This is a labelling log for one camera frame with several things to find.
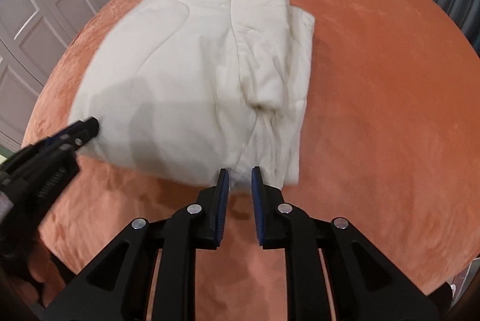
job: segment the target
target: white quilt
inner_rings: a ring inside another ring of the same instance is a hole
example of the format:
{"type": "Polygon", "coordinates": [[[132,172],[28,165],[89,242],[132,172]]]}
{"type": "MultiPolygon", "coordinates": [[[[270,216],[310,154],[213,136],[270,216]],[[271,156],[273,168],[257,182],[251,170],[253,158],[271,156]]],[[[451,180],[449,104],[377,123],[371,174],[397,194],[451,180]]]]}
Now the white quilt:
{"type": "Polygon", "coordinates": [[[299,176],[314,18],[289,0],[143,0],[109,32],[70,122],[96,117],[82,153],[191,185],[299,176]]]}

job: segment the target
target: white wardrobe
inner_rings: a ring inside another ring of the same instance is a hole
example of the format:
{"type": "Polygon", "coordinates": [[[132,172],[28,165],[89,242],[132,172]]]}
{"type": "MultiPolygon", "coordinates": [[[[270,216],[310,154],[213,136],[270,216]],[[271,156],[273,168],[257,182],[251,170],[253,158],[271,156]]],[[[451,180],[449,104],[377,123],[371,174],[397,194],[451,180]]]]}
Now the white wardrobe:
{"type": "Polygon", "coordinates": [[[109,0],[0,0],[0,144],[16,151],[65,49],[109,0]]]}

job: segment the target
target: orange bedspread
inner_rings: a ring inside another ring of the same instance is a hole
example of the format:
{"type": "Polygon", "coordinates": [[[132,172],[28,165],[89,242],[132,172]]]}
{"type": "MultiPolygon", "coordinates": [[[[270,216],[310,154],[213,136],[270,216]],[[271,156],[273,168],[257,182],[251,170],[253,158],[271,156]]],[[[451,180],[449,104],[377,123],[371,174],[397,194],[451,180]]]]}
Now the orange bedspread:
{"type": "MultiPolygon", "coordinates": [[[[102,39],[140,0],[112,0],[51,75],[24,143],[66,125],[102,39]]],[[[480,251],[480,61],[431,0],[291,0],[316,17],[300,183],[285,199],[345,216],[425,293],[480,251]]],[[[128,222],[167,218],[196,189],[80,158],[41,229],[79,271],[128,222]]],[[[198,320],[286,318],[282,251],[257,246],[249,196],[232,196],[216,252],[198,252],[198,320]]]]}

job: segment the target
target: triangular cutout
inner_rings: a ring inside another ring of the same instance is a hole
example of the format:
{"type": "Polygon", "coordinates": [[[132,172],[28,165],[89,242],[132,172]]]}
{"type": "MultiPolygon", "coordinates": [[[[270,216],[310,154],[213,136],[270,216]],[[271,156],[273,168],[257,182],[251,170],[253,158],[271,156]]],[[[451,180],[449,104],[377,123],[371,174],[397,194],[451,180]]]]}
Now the triangular cutout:
{"type": "Polygon", "coordinates": [[[123,259],[125,259],[128,247],[129,244],[126,242],[119,244],[92,272],[90,272],[87,277],[87,282],[92,286],[113,291],[120,270],[122,269],[123,259]]]}
{"type": "Polygon", "coordinates": [[[380,290],[392,282],[392,278],[383,267],[358,242],[352,244],[360,271],[369,291],[380,290]]]}

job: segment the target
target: pink bedding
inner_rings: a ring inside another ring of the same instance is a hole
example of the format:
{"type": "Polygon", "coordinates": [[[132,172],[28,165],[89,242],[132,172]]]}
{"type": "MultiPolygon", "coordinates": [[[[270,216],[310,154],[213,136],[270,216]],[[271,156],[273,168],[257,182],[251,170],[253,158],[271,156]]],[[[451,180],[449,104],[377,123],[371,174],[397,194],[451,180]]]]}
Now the pink bedding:
{"type": "MultiPolygon", "coordinates": [[[[140,0],[112,0],[70,45],[24,143],[66,125],[82,75],[140,0]]],[[[291,0],[316,17],[300,182],[287,201],[345,216],[425,293],[480,252],[480,62],[431,0],[291,0]]],[[[160,220],[196,189],[80,157],[41,228],[78,272],[128,222],[160,220]]],[[[219,251],[198,253],[198,320],[286,318],[282,251],[257,246],[251,198],[232,196],[219,251]]]]}

